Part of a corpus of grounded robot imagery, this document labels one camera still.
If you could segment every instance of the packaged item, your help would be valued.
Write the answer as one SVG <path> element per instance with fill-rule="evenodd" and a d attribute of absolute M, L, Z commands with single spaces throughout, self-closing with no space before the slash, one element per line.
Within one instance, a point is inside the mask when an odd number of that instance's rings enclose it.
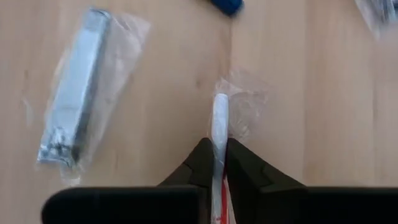
<path fill-rule="evenodd" d="M 398 22 L 398 0 L 355 0 L 376 37 Z"/>
<path fill-rule="evenodd" d="M 228 138 L 247 140 L 267 101 L 267 88 L 260 80 L 243 71 L 233 71 L 216 84 L 213 102 L 211 139 L 215 154 L 212 187 L 212 222 L 225 224 L 228 185 L 224 172 Z"/>
<path fill-rule="evenodd" d="M 124 84 L 140 57 L 149 23 L 89 9 L 55 74 L 39 163 L 60 165 L 77 184 L 98 148 Z"/>

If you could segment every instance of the white tube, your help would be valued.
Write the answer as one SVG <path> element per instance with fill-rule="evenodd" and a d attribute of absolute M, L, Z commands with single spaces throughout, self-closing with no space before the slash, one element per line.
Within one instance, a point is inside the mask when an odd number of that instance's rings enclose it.
<path fill-rule="evenodd" d="M 215 219 L 217 223 L 219 223 L 222 211 L 221 186 L 223 182 L 226 144 L 228 141 L 228 117 L 228 96 L 219 93 L 214 99 L 213 121 L 211 124 L 211 138 L 213 139 L 213 150 L 215 154 L 213 174 L 213 219 Z"/>

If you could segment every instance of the plastic wrap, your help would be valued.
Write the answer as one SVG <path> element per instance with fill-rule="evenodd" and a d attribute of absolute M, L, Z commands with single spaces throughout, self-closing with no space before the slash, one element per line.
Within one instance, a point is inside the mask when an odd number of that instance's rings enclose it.
<path fill-rule="evenodd" d="M 376 37 L 398 22 L 398 0 L 355 0 Z"/>
<path fill-rule="evenodd" d="M 67 184 L 80 183 L 111 113 L 141 55 L 149 23 L 89 9 L 55 72 L 39 163 L 55 163 Z"/>
<path fill-rule="evenodd" d="M 228 137 L 240 142 L 248 139 L 267 102 L 266 85 L 250 74 L 235 70 L 228 78 L 216 84 L 213 102 L 211 138 L 215 153 L 212 187 L 212 222 L 227 223 L 229 218 L 223 211 L 228 206 L 229 194 L 224 162 Z"/>

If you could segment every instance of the wooden surface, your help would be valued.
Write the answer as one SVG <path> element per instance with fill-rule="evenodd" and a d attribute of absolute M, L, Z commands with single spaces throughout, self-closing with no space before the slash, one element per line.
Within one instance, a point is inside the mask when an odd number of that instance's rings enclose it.
<path fill-rule="evenodd" d="M 158 184 L 207 135 L 230 68 L 269 85 L 247 143 L 263 159 L 311 185 L 398 185 L 398 33 L 376 41 L 351 0 L 245 3 L 232 21 L 203 0 L 92 2 L 152 29 L 83 185 Z M 50 83 L 89 2 L 0 5 L 0 219 L 39 223 L 65 187 L 35 164 Z"/>

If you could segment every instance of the plastic bag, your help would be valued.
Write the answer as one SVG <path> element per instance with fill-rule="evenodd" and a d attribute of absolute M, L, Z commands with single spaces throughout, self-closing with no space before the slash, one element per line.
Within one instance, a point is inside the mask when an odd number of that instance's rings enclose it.
<path fill-rule="evenodd" d="M 232 209 L 227 202 L 229 190 L 224 172 L 228 137 L 240 142 L 246 141 L 255 128 L 266 102 L 266 85 L 244 71 L 232 71 L 228 78 L 222 78 L 216 84 L 211 124 L 215 153 L 212 186 L 213 223 L 227 223 L 229 218 L 223 211 Z"/>
<path fill-rule="evenodd" d="M 148 22 L 89 9 L 55 72 L 39 163 L 60 165 L 68 185 L 80 183 L 111 113 L 141 55 Z"/>
<path fill-rule="evenodd" d="M 381 33 L 398 22 L 398 0 L 355 0 L 372 33 Z"/>

